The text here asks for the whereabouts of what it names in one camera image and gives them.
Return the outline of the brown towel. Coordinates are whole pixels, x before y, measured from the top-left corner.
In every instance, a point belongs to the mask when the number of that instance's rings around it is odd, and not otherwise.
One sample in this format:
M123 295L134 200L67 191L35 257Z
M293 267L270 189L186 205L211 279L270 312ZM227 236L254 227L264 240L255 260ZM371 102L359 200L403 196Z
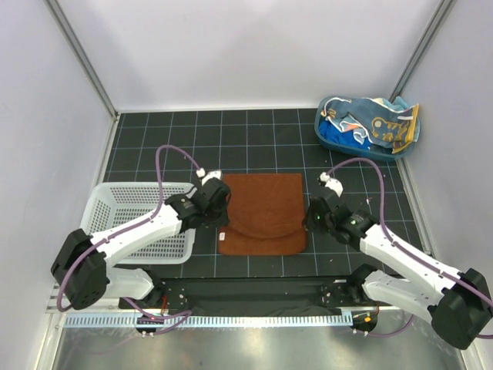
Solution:
M226 256L284 256L303 252L307 232L303 177L299 173L226 174L230 223L219 229Z

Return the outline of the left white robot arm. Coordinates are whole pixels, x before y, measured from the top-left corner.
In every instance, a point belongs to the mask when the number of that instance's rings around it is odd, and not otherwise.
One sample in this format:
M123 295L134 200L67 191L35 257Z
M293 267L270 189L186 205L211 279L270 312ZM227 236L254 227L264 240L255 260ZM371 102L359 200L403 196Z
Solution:
M203 225L227 225L230 197L228 185L209 177L193 194L161 197L155 210L116 228L96 234L72 231L51 267L59 284L57 309L82 310L100 298L121 298L156 308L166 295L161 280L142 268L122 269L120 261L157 240Z

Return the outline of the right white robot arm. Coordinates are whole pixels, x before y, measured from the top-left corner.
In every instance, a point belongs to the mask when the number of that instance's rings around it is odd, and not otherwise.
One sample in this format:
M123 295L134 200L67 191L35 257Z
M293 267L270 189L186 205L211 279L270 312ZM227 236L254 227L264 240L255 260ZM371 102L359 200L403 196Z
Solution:
M384 228L364 210L351 211L327 189L310 198L303 225L330 234L398 273L394 278L371 266L359 267L347 286L356 305L379 301L426 321L454 348L465 350L492 320L488 283L473 268L461 272L424 254Z

